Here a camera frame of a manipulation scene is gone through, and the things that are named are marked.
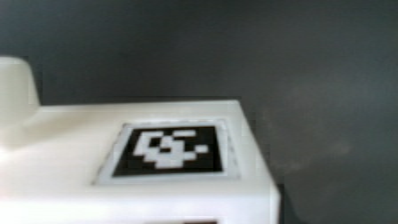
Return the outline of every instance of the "white block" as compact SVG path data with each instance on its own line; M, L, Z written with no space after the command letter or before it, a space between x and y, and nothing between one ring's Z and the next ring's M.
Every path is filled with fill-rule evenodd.
M183 131L167 137L170 152L156 139L138 150L174 153L170 164L183 165L169 169L133 155L140 135L131 136L144 129L167 136ZM39 108L0 146L0 223L275 224L277 211L279 193L236 101Z

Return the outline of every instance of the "gray wall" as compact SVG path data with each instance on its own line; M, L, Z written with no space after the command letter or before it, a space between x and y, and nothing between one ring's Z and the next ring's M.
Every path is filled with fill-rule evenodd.
M41 102L241 100L305 223L398 222L398 1L0 0Z

